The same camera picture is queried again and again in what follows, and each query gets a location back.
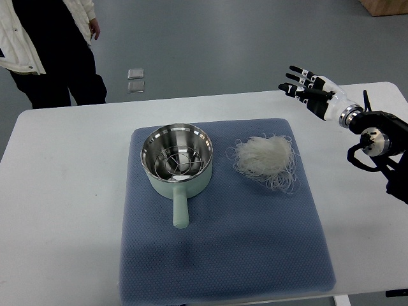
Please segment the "bystander's bare hand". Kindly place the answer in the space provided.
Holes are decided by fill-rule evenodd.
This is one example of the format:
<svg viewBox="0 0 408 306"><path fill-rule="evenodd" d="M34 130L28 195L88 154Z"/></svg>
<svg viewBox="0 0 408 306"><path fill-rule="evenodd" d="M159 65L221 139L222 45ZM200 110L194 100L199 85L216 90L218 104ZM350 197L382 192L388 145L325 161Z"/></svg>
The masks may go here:
<svg viewBox="0 0 408 306"><path fill-rule="evenodd" d="M100 29L97 18L93 18L89 21L89 30L91 33L91 39L94 39L95 41L97 41L101 33L101 29Z"/></svg>

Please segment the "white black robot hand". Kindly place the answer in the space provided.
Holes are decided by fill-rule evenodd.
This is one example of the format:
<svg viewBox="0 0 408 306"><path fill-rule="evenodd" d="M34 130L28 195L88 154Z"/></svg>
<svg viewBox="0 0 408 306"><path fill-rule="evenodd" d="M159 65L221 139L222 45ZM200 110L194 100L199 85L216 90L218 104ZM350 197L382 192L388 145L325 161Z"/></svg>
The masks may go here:
<svg viewBox="0 0 408 306"><path fill-rule="evenodd" d="M348 127L352 113L360 113L363 107L348 99L345 91L330 79L309 70L290 66L291 73L286 78L294 81L278 86L285 95L303 103L316 117L325 121L335 121Z"/></svg>

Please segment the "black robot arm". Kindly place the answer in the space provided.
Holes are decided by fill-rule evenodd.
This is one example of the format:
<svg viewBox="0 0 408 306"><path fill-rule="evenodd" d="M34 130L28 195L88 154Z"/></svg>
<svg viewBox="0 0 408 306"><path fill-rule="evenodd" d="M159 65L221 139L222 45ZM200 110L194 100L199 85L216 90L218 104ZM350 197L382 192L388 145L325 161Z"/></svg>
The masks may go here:
<svg viewBox="0 0 408 306"><path fill-rule="evenodd" d="M388 181L386 192L407 203L407 123L373 111L367 91L363 101L363 107L352 105L340 114L340 125L360 135L359 143L348 149L347 160L361 170L381 172Z"/></svg>

